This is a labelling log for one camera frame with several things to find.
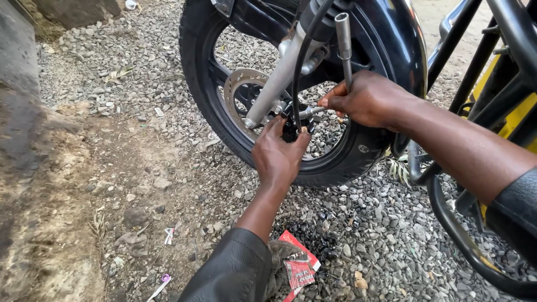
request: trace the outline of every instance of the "black tire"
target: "black tire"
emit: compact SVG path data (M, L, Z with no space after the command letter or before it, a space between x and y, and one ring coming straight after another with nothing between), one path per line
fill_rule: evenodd
M264 0L290 12L296 11L298 0ZM222 141L243 161L253 165L250 150L253 143L228 116L215 106L207 89L211 79L203 72L203 55L214 47L214 35L227 26L210 0L186 0L179 25L179 51L188 88L201 113ZM344 184L363 175L383 157L393 133L380 128L369 128L352 122L331 152L311 161L303 161L296 185L325 188Z

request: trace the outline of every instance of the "metal bracket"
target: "metal bracket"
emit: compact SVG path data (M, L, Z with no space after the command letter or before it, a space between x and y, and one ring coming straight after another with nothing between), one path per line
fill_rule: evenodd
M233 10L233 5L235 0L211 0L214 7L221 12L224 16L229 18L231 16L231 11Z

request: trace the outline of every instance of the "front wheel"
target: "front wheel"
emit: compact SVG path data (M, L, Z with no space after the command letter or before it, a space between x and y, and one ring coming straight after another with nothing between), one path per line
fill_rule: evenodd
M299 1L264 2L292 20ZM250 152L260 129L246 129L240 117L246 115L262 85L242 85L233 96L236 104L230 105L224 100L222 92L231 73L226 65L233 69L233 65L228 64L231 60L220 55L229 42L219 42L227 27L228 23L211 1L186 0L179 28L181 62L190 92L207 122L237 156L253 165ZM367 60L382 61L371 57ZM302 161L295 180L297 185L322 188L356 179L383 157L393 138L392 132L380 128L364 127L354 122L338 125L334 115L328 113L321 120L319 129Z

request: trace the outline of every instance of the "black metal crash guard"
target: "black metal crash guard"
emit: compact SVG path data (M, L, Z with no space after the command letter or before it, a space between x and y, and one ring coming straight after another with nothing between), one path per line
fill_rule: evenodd
M516 0L487 0L487 2L492 10L493 18L489 23L489 27L483 30L483 38L449 110L455 114L460 114L463 107L473 105L473 103L465 104L465 102L493 52L498 39L502 38L505 48L495 51L495 53L502 54L501 57L505 57L505 59L510 57L518 65L519 71L486 106L482 106L477 116L470 119L472 122L492 130L528 95L537 91L537 32L532 19L537 17L537 5L535 0L530 1L527 7L524 7ZM438 52L437 59L429 68L428 89L431 88L451 56L480 3L481 0L470 0L453 23L451 31ZM501 57L498 61L498 68L501 68ZM494 81L492 78L494 76L493 71L489 80ZM482 94L487 93L485 89L487 87L484 88ZM523 147L533 142L537 134L537 105L528 115L515 129L514 132L517 135L510 137L512 142ZM515 280L495 268L481 254L476 243L457 221L446 203L437 176L442 172L442 168L436 162L433 162L422 173L421 164L425 161L430 161L430 158L420 155L419 146L413 141L408 145L408 153L410 179L417 185L427 187L434 215L474 270L501 291L519 299L536 301L537 282ZM469 205L475 204L475 198L464 190L455 204L459 211L464 211L469 208Z
M427 91L430 90L453 53L481 1L467 0L462 8L459 17L453 23L449 34L436 53L436 58L429 66ZM518 0L487 0L494 17L491 19L489 27L483 30L483 38L450 105L451 112L457 114L462 112L464 107L478 104L481 107L480 110L473 110L473 112L479 111L479 114L469 119L485 128L493 129L529 94L537 91L537 31L534 25L534 19L537 19L536 1L531 0L529 5L524 7ZM308 2L309 0L300 0L299 12ZM213 3L227 21L242 33L268 41L276 47L288 35L290 23L259 0L214 0ZM503 87L501 91L493 92L494 86L498 85L490 85L492 87L483 89L482 94L495 95L491 100L465 103L500 38L506 47L494 52L501 54L497 67L500 69L502 65L512 64L516 67L515 73L509 78L508 83L504 86L500 85ZM320 69L322 68L318 68L312 75L304 77L300 82L301 86L310 87L312 83L318 83L316 74L321 73ZM503 72L497 70L493 71L489 78L493 82L494 73L502 75L499 78L505 79ZM537 105L513 131L510 140L520 146L532 142L537 134L536 124ZM395 155L401 154L407 143L407 138L398 135L391 147L393 153ZM438 180L437 175L442 172L442 168L437 163L432 163L421 173L420 164L431 159L426 154L418 155L419 146L415 142L409 143L408 151L411 180L417 185L427 186L435 216L468 263L485 280L503 292L519 299L537 301L537 282L518 281L501 273L487 261L468 233L457 222L455 215L447 206ZM465 214L464 212L468 211L471 205L475 205L475 198L465 190L457 199L456 205L457 210Z

